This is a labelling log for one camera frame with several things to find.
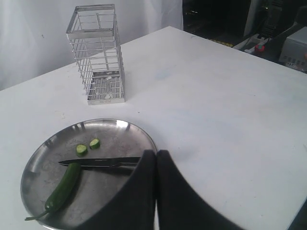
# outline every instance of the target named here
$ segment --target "metal utensil holder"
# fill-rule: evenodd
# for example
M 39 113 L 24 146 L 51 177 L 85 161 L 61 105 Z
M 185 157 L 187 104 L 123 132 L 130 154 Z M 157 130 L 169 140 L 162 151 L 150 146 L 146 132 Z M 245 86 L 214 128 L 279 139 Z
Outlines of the metal utensil holder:
M 88 104 L 125 102 L 115 5 L 77 6 L 66 33 Z

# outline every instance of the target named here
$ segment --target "white backdrop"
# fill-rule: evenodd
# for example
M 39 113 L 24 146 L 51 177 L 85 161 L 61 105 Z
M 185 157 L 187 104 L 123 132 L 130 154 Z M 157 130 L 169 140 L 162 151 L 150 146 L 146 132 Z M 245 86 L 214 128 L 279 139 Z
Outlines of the white backdrop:
M 122 44 L 183 28 L 182 0 L 0 0 L 0 90 L 74 62 L 65 33 L 75 6 L 109 3 Z

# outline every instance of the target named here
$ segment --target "metal wire grid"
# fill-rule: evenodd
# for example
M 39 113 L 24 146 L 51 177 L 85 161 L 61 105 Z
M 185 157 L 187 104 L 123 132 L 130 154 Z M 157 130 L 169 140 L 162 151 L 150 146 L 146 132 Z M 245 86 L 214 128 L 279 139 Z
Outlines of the metal wire grid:
M 114 5 L 76 7 L 67 31 L 89 104 L 124 102 Z

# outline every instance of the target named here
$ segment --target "stainless steel plate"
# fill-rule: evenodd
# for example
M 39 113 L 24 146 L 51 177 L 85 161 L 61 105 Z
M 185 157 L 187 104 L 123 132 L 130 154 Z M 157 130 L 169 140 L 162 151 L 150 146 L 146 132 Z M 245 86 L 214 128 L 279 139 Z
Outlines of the stainless steel plate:
M 76 159 L 75 147 L 99 138 L 101 147 L 85 158 L 139 157 L 156 147 L 139 127 L 125 121 L 97 119 L 63 129 L 43 143 L 27 163 L 21 180 L 21 197 L 31 216 L 44 211 L 44 204 L 58 185 L 66 167 L 58 161 Z M 78 190 L 63 209 L 40 219 L 50 229 L 73 229 L 100 210 L 129 179 L 99 171 L 83 170 Z

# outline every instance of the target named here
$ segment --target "cucumber stem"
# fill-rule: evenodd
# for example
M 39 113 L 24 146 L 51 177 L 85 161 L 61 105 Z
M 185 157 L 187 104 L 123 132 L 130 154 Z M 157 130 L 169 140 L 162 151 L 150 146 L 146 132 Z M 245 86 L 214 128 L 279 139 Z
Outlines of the cucumber stem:
M 41 217 L 47 215 L 48 213 L 49 213 L 49 211 L 46 210 L 45 212 L 43 212 L 42 214 L 40 214 L 40 215 L 38 215 L 38 216 L 36 216 L 36 217 L 27 217 L 27 218 L 25 219 L 25 221 L 37 220 L 37 219 L 39 219 L 39 218 L 41 218 Z

